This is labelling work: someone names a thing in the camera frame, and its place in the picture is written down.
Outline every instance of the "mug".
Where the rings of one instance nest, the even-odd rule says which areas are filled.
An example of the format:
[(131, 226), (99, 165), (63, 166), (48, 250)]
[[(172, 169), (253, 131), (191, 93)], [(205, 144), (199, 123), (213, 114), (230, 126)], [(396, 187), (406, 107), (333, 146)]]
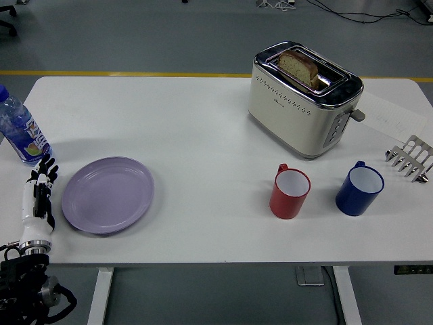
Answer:
[(337, 207), (347, 215), (362, 215), (384, 187), (385, 181), (379, 172), (358, 161), (337, 193)]
[(310, 189), (311, 182), (307, 175), (281, 164), (275, 176), (269, 207), (280, 219), (295, 218)]

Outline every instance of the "toaster vent hole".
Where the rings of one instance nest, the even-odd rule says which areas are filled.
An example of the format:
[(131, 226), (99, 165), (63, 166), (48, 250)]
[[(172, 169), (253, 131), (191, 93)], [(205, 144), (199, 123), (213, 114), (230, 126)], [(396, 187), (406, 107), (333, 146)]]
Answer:
[(296, 102), (293, 102), (292, 99), (288, 98), (286, 95), (284, 95), (282, 92), (278, 91), (272, 84), (266, 82), (263, 80), (263, 78), (260, 78), (259, 76), (256, 76), (256, 80), (261, 83), (263, 86), (265, 86), (268, 90), (271, 90), (276, 96), (280, 97), (282, 100), (287, 102), (289, 105), (292, 105), (294, 108), (299, 110), (300, 112), (306, 114), (307, 116), (311, 115), (311, 111), (306, 110), (305, 108), (302, 108), (300, 104), (297, 104)]

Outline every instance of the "water bottle cap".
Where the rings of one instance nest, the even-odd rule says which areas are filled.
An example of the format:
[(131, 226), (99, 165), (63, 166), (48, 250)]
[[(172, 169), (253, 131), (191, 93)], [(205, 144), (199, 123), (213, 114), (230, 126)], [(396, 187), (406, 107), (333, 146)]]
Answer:
[(5, 86), (0, 84), (0, 102), (4, 102), (9, 97), (9, 93)]

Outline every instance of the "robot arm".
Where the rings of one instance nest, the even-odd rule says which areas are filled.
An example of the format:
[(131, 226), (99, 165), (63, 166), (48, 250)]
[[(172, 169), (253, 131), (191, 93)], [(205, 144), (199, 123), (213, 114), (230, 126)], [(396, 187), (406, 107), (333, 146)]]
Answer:
[(51, 250), (51, 233), (55, 221), (51, 214), (51, 189), (59, 167), (54, 158), (42, 158), (24, 186), (22, 223), (24, 232), (19, 243), (21, 255), (46, 254)]
[[(0, 246), (5, 261), (0, 264), (0, 322), (5, 324), (52, 324), (66, 317), (76, 306), (74, 295), (61, 286), (55, 276), (45, 275), (49, 265), (51, 233), (55, 223), (51, 214), (51, 188), (58, 166), (45, 156), (31, 172), (24, 186), (22, 223), (24, 232), (19, 242)], [(10, 250), (20, 257), (8, 259)], [(49, 308), (64, 295), (69, 306), (57, 315), (48, 316)]]

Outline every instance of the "mug handle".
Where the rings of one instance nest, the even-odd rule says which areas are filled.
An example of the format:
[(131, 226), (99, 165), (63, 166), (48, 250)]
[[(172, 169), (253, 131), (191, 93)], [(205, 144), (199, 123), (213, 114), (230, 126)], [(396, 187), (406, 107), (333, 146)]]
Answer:
[(280, 166), (278, 167), (278, 173), (281, 173), (282, 171), (287, 171), (289, 169), (289, 167), (287, 166), (287, 164), (280, 164)]
[(355, 168), (356, 167), (365, 167), (365, 162), (359, 160), (356, 164), (355, 164)]

